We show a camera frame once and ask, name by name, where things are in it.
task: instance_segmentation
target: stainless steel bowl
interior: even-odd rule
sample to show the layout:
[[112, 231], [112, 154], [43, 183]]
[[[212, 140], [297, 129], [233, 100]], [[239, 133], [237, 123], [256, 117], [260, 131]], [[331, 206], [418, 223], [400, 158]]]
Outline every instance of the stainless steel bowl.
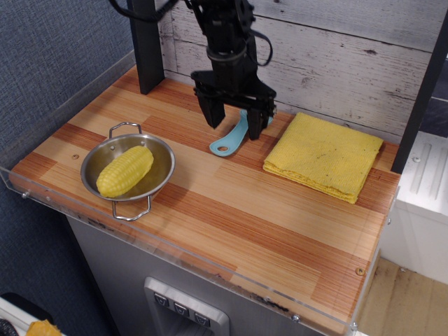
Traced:
[[[113, 130], [123, 125], [133, 125], [139, 128], [139, 133], [124, 134], [112, 137]], [[126, 150], [135, 146], [147, 147], [154, 156], [154, 163], [150, 171], [131, 190], [124, 195], [110, 198], [99, 194], [97, 179], [99, 173]], [[151, 210], [151, 199], [155, 194], [167, 184], [171, 178], [176, 165], [176, 159], [172, 149], [162, 140], [149, 134], [141, 133], [141, 126], [133, 122], [122, 122], [109, 131], [109, 140], [99, 144], [85, 157], [81, 166], [81, 180], [84, 186], [94, 195], [105, 200], [112, 201], [113, 216], [126, 221], [135, 221]], [[140, 200], [148, 198], [148, 210], [133, 218], [116, 215], [116, 202]]]

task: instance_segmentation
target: yellow cloth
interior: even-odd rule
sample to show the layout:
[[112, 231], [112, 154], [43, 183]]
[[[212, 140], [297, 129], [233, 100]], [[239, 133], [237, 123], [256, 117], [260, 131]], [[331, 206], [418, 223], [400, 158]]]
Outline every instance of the yellow cloth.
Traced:
[[354, 204], [383, 141], [299, 113], [263, 169]]
[[44, 321], [35, 321], [29, 325], [29, 329], [27, 331], [26, 336], [61, 336], [61, 332], [57, 327], [48, 322], [48, 320]]

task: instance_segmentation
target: button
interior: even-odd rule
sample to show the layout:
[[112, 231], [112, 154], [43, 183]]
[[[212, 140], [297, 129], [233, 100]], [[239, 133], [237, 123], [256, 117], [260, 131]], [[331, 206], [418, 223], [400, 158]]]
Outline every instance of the button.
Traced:
[[168, 299], [165, 296], [161, 296], [161, 294], [154, 293], [155, 300], [162, 305], [163, 307], [169, 307]]
[[174, 310], [176, 310], [177, 314], [180, 314], [182, 316], [189, 317], [190, 312], [188, 311], [187, 307], [181, 306], [179, 303], [174, 303]]
[[203, 315], [199, 315], [198, 313], [195, 313], [195, 320], [202, 326], [205, 326], [205, 327], [210, 326], [210, 320]]

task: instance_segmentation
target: control panel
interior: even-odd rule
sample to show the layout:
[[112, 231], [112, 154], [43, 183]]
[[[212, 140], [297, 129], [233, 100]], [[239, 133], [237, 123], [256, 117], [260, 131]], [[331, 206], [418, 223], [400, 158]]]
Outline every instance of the control panel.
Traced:
[[157, 279], [147, 277], [145, 294], [151, 314], [157, 326], [158, 336], [185, 334], [179, 328], [191, 328], [185, 320], [200, 326], [207, 335], [230, 336], [228, 316], [221, 310], [197, 298], [173, 288]]

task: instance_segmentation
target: black frame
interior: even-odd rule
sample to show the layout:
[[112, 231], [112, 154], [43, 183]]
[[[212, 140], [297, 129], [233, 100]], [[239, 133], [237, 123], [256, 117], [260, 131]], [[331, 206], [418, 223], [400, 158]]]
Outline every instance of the black frame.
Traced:
[[[127, 0], [131, 11], [141, 15], [155, 13], [154, 0]], [[155, 86], [164, 80], [162, 50], [157, 23], [130, 20], [132, 42], [139, 74], [140, 93], [147, 95]]]
[[439, 36], [435, 42], [434, 51], [429, 60], [428, 68], [421, 82], [420, 90], [412, 108], [411, 115], [407, 121], [405, 133], [400, 142], [392, 172], [401, 174], [405, 168], [407, 159], [411, 153], [417, 133], [420, 130], [426, 109], [433, 94], [435, 84], [442, 72], [443, 64], [448, 55], [448, 11], [442, 23]]

